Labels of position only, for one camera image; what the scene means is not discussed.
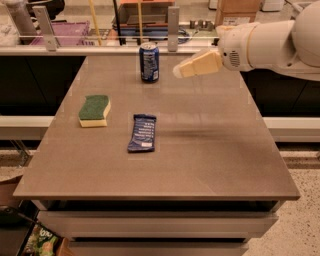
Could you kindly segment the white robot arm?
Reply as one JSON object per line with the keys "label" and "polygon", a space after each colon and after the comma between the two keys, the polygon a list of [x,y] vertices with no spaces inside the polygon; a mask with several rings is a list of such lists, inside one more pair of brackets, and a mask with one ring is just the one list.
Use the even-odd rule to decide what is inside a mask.
{"label": "white robot arm", "polygon": [[217,48],[204,49],[173,68],[178,78],[267,69],[305,80],[320,80],[320,1],[293,20],[219,26]]}

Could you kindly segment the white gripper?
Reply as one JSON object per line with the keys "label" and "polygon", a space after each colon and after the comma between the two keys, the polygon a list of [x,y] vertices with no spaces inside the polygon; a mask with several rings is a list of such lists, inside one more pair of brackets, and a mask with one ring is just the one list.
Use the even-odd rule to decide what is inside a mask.
{"label": "white gripper", "polygon": [[238,26],[216,27],[218,51],[201,50],[173,68],[177,78],[186,78],[218,72],[222,65],[229,70],[251,71],[257,65],[250,58],[252,35],[258,22]]}

